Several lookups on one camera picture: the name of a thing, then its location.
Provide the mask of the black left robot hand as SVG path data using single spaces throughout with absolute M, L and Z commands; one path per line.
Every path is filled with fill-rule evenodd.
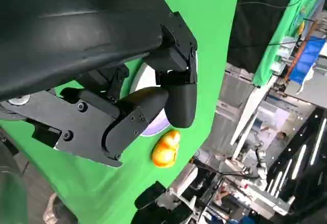
M 1 118 L 114 168 L 161 111 L 197 105 L 197 40 L 165 0 L 1 0 Z

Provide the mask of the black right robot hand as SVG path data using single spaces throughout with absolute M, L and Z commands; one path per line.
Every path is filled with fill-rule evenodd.
M 143 209 L 155 202 L 165 192 L 166 188 L 159 181 L 156 181 L 136 198 L 134 205 L 138 210 Z

